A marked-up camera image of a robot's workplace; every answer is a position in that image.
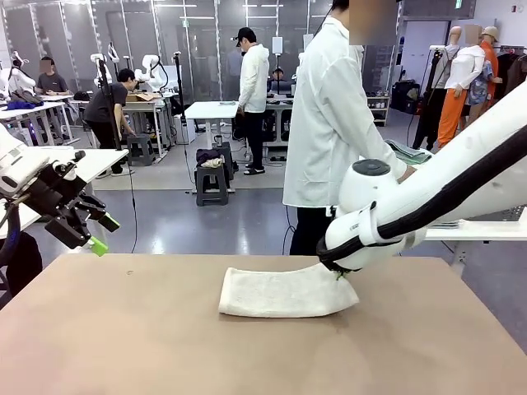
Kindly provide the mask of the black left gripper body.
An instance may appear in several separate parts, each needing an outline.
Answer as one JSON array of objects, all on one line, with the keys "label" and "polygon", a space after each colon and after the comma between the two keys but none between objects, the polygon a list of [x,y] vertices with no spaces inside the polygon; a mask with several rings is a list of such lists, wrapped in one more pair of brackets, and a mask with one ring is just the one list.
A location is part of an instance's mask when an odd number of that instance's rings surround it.
[{"label": "black left gripper body", "polygon": [[74,167],[44,167],[27,189],[27,206],[48,217],[44,228],[70,249],[85,246],[91,238],[86,221],[92,206],[85,186]]}]

